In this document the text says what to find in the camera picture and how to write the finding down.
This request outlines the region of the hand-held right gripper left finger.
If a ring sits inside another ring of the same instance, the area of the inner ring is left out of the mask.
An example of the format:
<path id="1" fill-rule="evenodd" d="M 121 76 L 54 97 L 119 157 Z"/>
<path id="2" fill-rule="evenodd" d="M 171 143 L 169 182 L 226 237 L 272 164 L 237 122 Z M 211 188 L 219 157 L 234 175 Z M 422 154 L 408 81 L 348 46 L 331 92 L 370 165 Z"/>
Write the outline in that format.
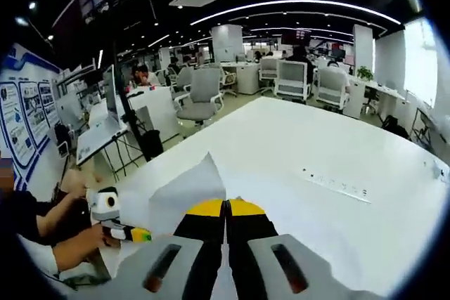
<path id="1" fill-rule="evenodd" d="M 210 299 L 222 260 L 223 200 L 189 209 L 172 235 L 126 258 L 115 278 L 116 299 Z"/>

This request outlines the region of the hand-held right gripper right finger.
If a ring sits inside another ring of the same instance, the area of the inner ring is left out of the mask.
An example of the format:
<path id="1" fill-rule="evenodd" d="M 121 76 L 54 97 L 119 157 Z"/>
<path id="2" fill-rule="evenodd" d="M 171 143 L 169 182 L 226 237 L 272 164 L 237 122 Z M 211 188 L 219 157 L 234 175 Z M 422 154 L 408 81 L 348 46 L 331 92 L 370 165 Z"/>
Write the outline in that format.
<path id="1" fill-rule="evenodd" d="M 225 206 L 229 265 L 239 299 L 353 299 L 330 265 L 291 235 L 278 234 L 265 211 L 241 199 Z"/>

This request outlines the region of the person's left hand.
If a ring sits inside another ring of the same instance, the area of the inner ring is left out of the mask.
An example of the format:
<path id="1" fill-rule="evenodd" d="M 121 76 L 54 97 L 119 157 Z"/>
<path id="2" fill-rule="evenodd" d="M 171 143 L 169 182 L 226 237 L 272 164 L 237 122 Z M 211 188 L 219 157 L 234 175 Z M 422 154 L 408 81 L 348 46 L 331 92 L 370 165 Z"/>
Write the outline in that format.
<path id="1" fill-rule="evenodd" d="M 120 248 L 120 241 L 107 235 L 99 223 L 84 230 L 81 236 L 82 249 L 85 254 L 90 254 L 102 247 Z"/>

